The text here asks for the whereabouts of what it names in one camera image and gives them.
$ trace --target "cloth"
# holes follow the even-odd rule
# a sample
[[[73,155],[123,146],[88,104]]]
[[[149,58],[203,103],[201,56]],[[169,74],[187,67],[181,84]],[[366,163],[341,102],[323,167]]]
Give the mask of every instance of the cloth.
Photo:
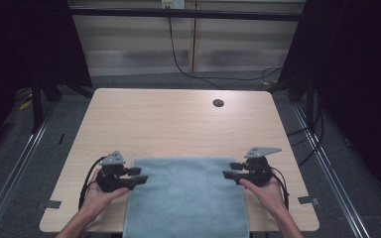
[[[241,186],[225,179],[231,158],[139,159],[148,176],[129,192],[125,238],[249,237]]]

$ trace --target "hand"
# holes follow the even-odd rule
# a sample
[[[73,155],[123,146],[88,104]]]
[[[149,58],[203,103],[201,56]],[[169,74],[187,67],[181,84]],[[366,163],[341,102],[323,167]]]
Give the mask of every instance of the hand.
[[[88,186],[88,190],[85,196],[84,203],[80,209],[80,211],[84,211],[87,216],[92,218],[93,221],[98,214],[100,214],[109,204],[110,202],[120,197],[128,192],[128,188],[121,187],[112,192],[104,192],[101,190],[100,186],[95,182],[97,179],[98,172],[100,170],[96,170],[94,175],[92,176],[91,182]]]
[[[100,170],[96,170],[92,176],[91,183],[85,196],[81,209],[73,216],[69,223],[58,234],[58,238],[78,237],[82,230],[100,214],[110,202],[128,192],[128,188],[122,187],[112,192],[104,192],[95,182],[97,174]]]
[[[257,186],[251,181],[242,178],[240,181],[246,189],[251,190],[259,202],[274,216],[279,210],[285,207],[280,183],[276,178],[271,178],[266,186]]]
[[[271,213],[285,238],[303,237],[299,227],[284,204],[281,186],[276,178],[271,178],[266,186],[257,186],[244,178],[239,182],[245,188],[251,190],[259,202]]]

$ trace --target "metal rail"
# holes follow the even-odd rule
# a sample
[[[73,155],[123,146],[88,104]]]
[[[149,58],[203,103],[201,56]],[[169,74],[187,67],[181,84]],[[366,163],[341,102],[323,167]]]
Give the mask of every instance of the metal rail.
[[[296,13],[264,13],[264,12],[227,12],[182,9],[147,9],[147,8],[101,8],[79,7],[69,8],[42,6],[13,6],[8,9],[26,14],[57,14],[83,16],[118,16],[118,17],[170,17],[170,18],[204,18],[298,22],[306,16]]]
[[[2,218],[2,215],[5,212],[5,209],[7,208],[9,201],[12,198],[12,195],[14,194],[15,189],[17,188],[18,183],[20,182],[28,164],[30,163],[30,160],[33,157],[34,152],[36,151],[37,146],[39,145],[39,142],[41,141],[43,134],[46,131],[46,128],[48,126],[48,122],[55,112],[58,103],[52,103],[51,108],[49,110],[49,113],[47,114],[47,117],[43,121],[42,125],[39,127],[37,132],[35,134],[32,134],[26,147],[24,148],[23,152],[21,153],[20,158],[17,161],[17,164],[14,166],[14,169],[12,170],[11,174],[8,176],[7,180],[5,181],[5,184],[0,190],[0,219]]]
[[[300,105],[295,106],[294,109],[296,111],[296,115],[300,123],[302,124],[302,127],[306,129],[306,136],[309,139],[312,149],[317,148],[317,151],[315,152],[317,156],[317,161],[319,162],[320,167],[322,168],[326,176],[326,179],[329,182],[330,187],[332,188],[333,194],[338,200],[339,205],[349,225],[351,226],[352,231],[354,232],[355,237],[369,238],[370,235],[367,232],[366,227],[363,224],[363,221],[357,212],[357,209],[355,208],[354,204],[351,202],[351,199],[349,198],[344,187],[342,186],[341,181],[336,175],[335,170],[332,167],[332,163],[330,162],[329,158],[324,152],[323,147],[319,143],[319,139],[317,135],[315,133],[312,133],[310,129],[308,128],[305,112],[303,111]]]

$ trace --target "wire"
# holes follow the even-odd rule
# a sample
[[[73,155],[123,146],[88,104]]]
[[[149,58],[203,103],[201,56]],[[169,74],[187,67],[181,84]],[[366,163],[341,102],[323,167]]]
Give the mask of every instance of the wire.
[[[78,203],[78,210],[82,207],[82,204],[84,203],[84,200],[85,200],[85,194],[86,194],[86,191],[88,190],[88,181],[89,181],[89,177],[91,176],[91,173],[92,171],[94,170],[94,167],[100,162],[102,161],[104,158],[106,157],[101,157],[100,159],[98,159],[96,162],[94,162],[94,164],[92,164],[91,168],[89,169],[88,171],[88,174],[86,175],[86,178],[85,178],[85,182],[84,182],[84,185],[82,186],[82,190],[81,190],[81,194],[79,196],[79,203]]]
[[[287,183],[286,179],[284,178],[283,174],[274,167],[271,167],[271,170],[274,170],[278,172],[283,180],[280,180],[274,173],[272,173],[272,176],[280,183],[281,188],[283,189],[283,197],[284,197],[284,204],[287,207],[287,210],[289,209],[289,193],[287,192]]]
[[[304,142],[307,139],[308,139],[308,137],[305,137],[305,139],[301,140],[300,142],[296,142],[295,144],[292,144],[291,147],[295,147],[295,146],[301,144],[302,142]]]
[[[317,143],[315,144],[315,147],[314,149],[308,154],[308,156],[302,160],[300,163],[299,163],[299,167],[301,167],[319,148],[320,146],[320,143],[323,139],[323,134],[324,134],[324,123],[323,123],[323,115],[322,115],[322,103],[321,101],[318,102],[318,105],[317,105],[317,108],[318,108],[318,113],[319,113],[319,117],[320,117],[320,137],[317,141]]]
[[[266,68],[264,70],[262,70],[262,74],[261,76],[259,77],[252,77],[252,78],[236,78],[236,77],[217,77],[217,76],[196,76],[196,75],[191,75],[191,74],[188,74],[186,72],[184,72],[181,67],[179,66],[178,64],[178,59],[176,57],[176,51],[175,51],[175,44],[174,44],[174,41],[173,41],[173,27],[172,27],[172,19],[169,17],[168,18],[168,22],[169,22],[169,32],[170,32],[170,40],[171,40],[171,43],[172,43],[172,52],[173,52],[173,58],[175,60],[175,64],[176,64],[176,67],[178,68],[178,70],[188,76],[188,77],[191,77],[191,78],[196,78],[196,79],[201,79],[209,84],[211,84],[212,86],[214,87],[217,87],[219,89],[222,89],[222,90],[225,90],[225,88],[219,86],[219,85],[216,85],[214,84],[213,82],[209,81],[209,79],[227,79],[227,80],[239,80],[239,81],[255,81],[255,80],[260,80],[260,79],[263,79],[262,81],[262,85],[261,87],[259,87],[257,90],[259,90],[260,88],[262,88],[262,86],[264,85],[265,83],[265,78],[268,77],[269,75],[273,74],[274,72],[276,72],[277,70],[281,69],[281,67],[270,67],[270,68]],[[264,75],[264,72],[267,71],[267,70],[273,70],[272,72]]]
[[[322,108],[322,104],[319,102],[319,99],[317,99],[317,118],[315,119],[315,122],[314,122],[314,126],[317,124],[318,120],[320,119],[321,117],[321,108]],[[294,131],[294,132],[290,132],[290,133],[287,133],[287,136],[294,136],[296,134],[299,134],[301,132],[305,132],[306,130],[308,130],[309,127],[305,127],[305,128],[302,128],[300,130],[297,130],[297,131]]]

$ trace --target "black cable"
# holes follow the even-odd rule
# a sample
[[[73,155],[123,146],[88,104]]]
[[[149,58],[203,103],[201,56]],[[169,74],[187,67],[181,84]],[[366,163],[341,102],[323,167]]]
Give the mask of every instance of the black cable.
[[[86,191],[88,190],[88,186],[89,186],[89,184],[88,184],[89,177],[91,176],[91,173],[94,170],[94,167],[100,161],[102,161],[104,158],[106,158],[106,157],[101,157],[100,159],[98,159],[96,162],[94,162],[94,164],[92,164],[91,168],[89,169],[88,174],[86,175],[86,178],[85,178],[84,185],[82,186],[81,194],[79,196],[78,210],[82,207],[82,204],[84,203],[85,194],[86,194]]]
[[[317,99],[317,118],[315,119],[314,126],[317,124],[318,120],[320,119],[321,108],[322,108],[322,104],[321,104],[321,102],[319,102],[319,99]],[[289,136],[294,136],[294,135],[299,134],[301,132],[305,132],[308,129],[309,129],[309,127],[305,127],[305,128],[302,128],[302,129],[294,131],[294,132],[289,132],[289,133],[287,133],[287,136],[288,137]]]
[[[299,167],[301,167],[319,148],[320,146],[320,143],[323,139],[323,134],[324,134],[324,123],[323,123],[323,115],[322,115],[322,105],[321,105],[321,102],[318,103],[318,109],[319,109],[319,117],[320,117],[320,137],[317,141],[317,143],[315,144],[315,147],[314,149],[308,154],[308,156],[302,160],[300,163],[299,163]]]
[[[276,72],[277,70],[281,69],[281,67],[270,67],[270,68],[266,68],[264,70],[262,70],[262,75],[259,76],[259,77],[253,77],[253,78],[236,78],[236,77],[216,77],[216,76],[205,76],[205,77],[202,77],[202,76],[195,76],[195,75],[191,75],[191,74],[188,74],[186,72],[184,72],[181,67],[179,66],[178,64],[178,60],[176,58],[176,51],[175,51],[175,44],[174,44],[174,41],[173,41],[173,27],[172,27],[172,19],[171,18],[168,18],[168,22],[169,22],[169,32],[170,32],[170,40],[171,40],[171,43],[172,43],[172,52],[173,52],[173,58],[175,60],[175,64],[176,64],[176,67],[178,68],[178,70],[188,76],[188,77],[191,77],[191,78],[196,78],[196,79],[201,79],[219,89],[222,89],[222,90],[225,90],[223,87],[221,86],[218,86],[216,84],[214,84],[213,82],[209,81],[208,79],[226,79],[226,80],[239,80],[239,81],[254,81],[254,80],[260,80],[260,79],[263,79],[263,83],[262,85],[264,84],[265,82],[265,78],[268,77],[269,75],[271,75],[272,73]],[[267,75],[264,75],[264,72],[267,71],[267,70],[271,70],[273,69],[272,72],[268,73]]]
[[[281,68],[280,67],[269,67],[269,68],[265,68],[264,70],[262,70],[262,74],[261,74],[262,84],[261,84],[260,87],[256,88],[255,91],[258,91],[262,87],[264,87],[264,85],[265,85],[265,78],[268,77],[269,75],[271,75],[272,73],[276,72],[279,69],[281,69]],[[266,76],[264,76],[264,72],[267,71],[267,70],[273,70],[273,71],[271,73],[267,74]]]
[[[297,145],[299,145],[299,144],[301,144],[301,143],[303,143],[305,140],[307,140],[308,139],[308,137],[305,137],[305,139],[303,139],[303,140],[301,140],[301,141],[299,141],[299,142],[296,142],[295,144],[292,144],[292,145],[290,145],[291,147],[295,147],[295,146],[297,146]]]
[[[284,90],[288,88],[290,82],[291,82],[290,80],[278,80],[275,85],[271,86],[266,91],[273,94],[277,91]]]
[[[281,189],[283,190],[283,197],[284,197],[284,204],[287,207],[287,210],[289,209],[289,193],[287,192],[287,183],[286,179],[284,178],[283,174],[281,172],[273,167],[271,167],[271,170],[274,170],[278,172],[283,180],[280,180],[275,174],[272,174],[272,176],[278,181],[278,183],[281,186]]]

